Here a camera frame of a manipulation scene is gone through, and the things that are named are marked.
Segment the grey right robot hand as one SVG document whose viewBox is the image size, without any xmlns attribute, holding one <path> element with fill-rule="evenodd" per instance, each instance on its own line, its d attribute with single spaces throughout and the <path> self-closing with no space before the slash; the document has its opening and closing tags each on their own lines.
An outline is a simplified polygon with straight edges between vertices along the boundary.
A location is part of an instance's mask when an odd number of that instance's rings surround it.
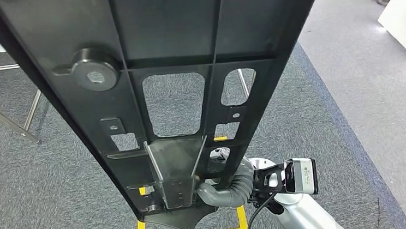
<svg viewBox="0 0 406 229">
<path fill-rule="evenodd" d="M 226 189 L 216 189 L 210 184 L 201 183 L 196 189 L 197 194 L 207 204 L 215 207 L 239 207 L 243 200 L 235 192 L 233 186 Z"/>
</svg>

